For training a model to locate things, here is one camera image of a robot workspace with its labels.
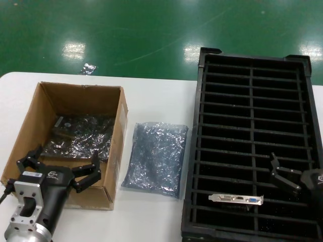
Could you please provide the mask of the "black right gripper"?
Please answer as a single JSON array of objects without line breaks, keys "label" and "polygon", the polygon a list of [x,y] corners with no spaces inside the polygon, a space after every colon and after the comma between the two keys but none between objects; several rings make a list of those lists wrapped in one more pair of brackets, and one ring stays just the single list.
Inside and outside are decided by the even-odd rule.
[{"label": "black right gripper", "polygon": [[271,183],[282,191],[299,196],[302,187],[313,202],[322,202],[322,169],[299,170],[280,166],[277,156],[271,153]]}]

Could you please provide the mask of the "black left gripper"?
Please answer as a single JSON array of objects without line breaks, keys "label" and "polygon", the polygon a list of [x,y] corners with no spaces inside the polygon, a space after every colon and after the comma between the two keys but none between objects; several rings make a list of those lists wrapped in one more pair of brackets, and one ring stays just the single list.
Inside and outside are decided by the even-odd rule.
[{"label": "black left gripper", "polygon": [[39,145],[19,159],[16,164],[20,174],[25,172],[27,167],[36,171],[40,170],[43,174],[41,181],[43,206],[37,223],[49,231],[54,231],[72,187],[76,190],[76,193],[81,193],[101,180],[100,160],[98,151],[95,150],[91,164],[75,167],[71,170],[63,166],[46,166],[38,160],[41,153],[42,146]]}]

